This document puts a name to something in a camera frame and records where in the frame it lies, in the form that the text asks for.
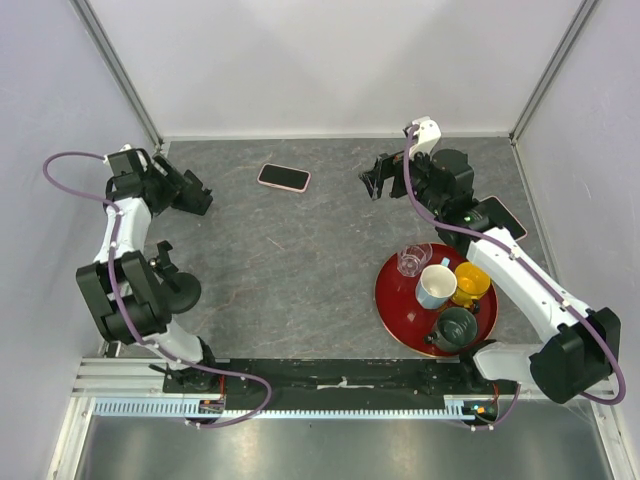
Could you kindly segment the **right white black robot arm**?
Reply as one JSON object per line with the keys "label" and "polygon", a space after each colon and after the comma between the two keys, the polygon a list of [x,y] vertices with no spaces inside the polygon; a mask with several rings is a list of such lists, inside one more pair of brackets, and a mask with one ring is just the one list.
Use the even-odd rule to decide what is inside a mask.
{"label": "right white black robot arm", "polygon": [[359,175],[377,200],[386,180],[391,197],[407,196],[440,239],[479,267],[524,313],[540,339],[537,345],[489,342],[472,350],[458,368],[467,392],[483,392],[494,380],[534,384],[556,403],[614,377],[618,392],[604,399],[620,403],[626,382],[618,363],[621,322],[609,308],[591,309],[554,281],[520,248],[525,229],[496,198],[474,196],[474,171],[466,154],[452,149],[414,157],[379,156]]}

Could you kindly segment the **black folding phone stand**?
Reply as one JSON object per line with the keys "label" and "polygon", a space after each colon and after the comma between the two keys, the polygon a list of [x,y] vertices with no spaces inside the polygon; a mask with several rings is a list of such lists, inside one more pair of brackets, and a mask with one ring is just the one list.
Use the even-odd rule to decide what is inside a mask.
{"label": "black folding phone stand", "polygon": [[176,183],[176,196],[171,207],[183,212],[204,216],[212,203],[212,190],[205,188],[203,182],[191,170],[180,174]]}

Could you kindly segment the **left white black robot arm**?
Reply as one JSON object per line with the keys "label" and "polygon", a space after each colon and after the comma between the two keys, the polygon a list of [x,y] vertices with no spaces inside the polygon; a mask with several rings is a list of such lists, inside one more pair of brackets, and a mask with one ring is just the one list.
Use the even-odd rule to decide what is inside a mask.
{"label": "left white black robot arm", "polygon": [[143,346],[167,363],[161,372],[169,390],[208,393],[220,381],[209,346],[187,333],[175,315],[192,309],[200,281],[170,259],[161,241],[151,259],[143,254],[151,220],[168,208],[202,216],[210,189],[190,170],[179,172],[161,154],[130,145],[106,156],[107,227],[93,262],[76,272],[76,282],[104,340]]}

